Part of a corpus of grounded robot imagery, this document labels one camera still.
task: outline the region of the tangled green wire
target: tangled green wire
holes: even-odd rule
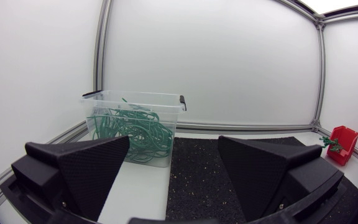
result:
[[[135,110],[148,110],[130,106]],[[173,132],[160,123],[157,113],[100,108],[98,115],[88,119],[95,123],[93,139],[129,136],[131,146],[126,158],[131,161],[148,162],[170,155]]]
[[[324,142],[323,148],[327,147],[328,145],[333,145],[332,148],[330,149],[330,151],[341,153],[341,150],[343,149],[343,147],[338,143],[338,139],[334,139],[333,141],[330,140],[329,137],[322,137],[319,139],[323,140],[323,142]]]

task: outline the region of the black rubber mat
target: black rubber mat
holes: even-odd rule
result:
[[[257,140],[303,146],[294,137]],[[345,177],[342,183],[348,190],[323,223],[346,223],[358,206],[358,189]],[[217,218],[221,224],[246,222],[219,156],[218,140],[175,138],[166,220],[196,218]]]

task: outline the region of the green object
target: green object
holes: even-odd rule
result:
[[[148,110],[137,105],[131,107],[135,110]],[[135,162],[148,162],[153,158],[170,155],[173,132],[159,122],[157,113],[111,108],[103,110],[103,115],[88,117],[94,119],[95,123],[93,139],[129,136],[131,146],[126,158]]]
[[[340,153],[343,147],[338,143],[338,139],[334,139],[333,141],[329,137],[322,137],[320,140],[323,140],[324,147],[327,147],[329,145],[333,145],[330,151]]]

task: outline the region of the small red plastic bin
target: small red plastic bin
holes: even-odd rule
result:
[[[329,137],[332,141],[338,139],[338,143],[343,147],[340,153],[333,152],[330,145],[327,150],[327,155],[333,158],[337,163],[344,166],[352,156],[354,146],[356,146],[358,133],[345,126],[336,127]]]

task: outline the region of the white backdrop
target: white backdrop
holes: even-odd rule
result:
[[[84,120],[101,2],[0,0],[0,173]]]
[[[275,1],[115,0],[104,89],[178,93],[179,121],[309,124],[315,26]]]
[[[328,131],[345,125],[358,132],[358,20],[328,24],[324,36],[326,88],[321,125]]]

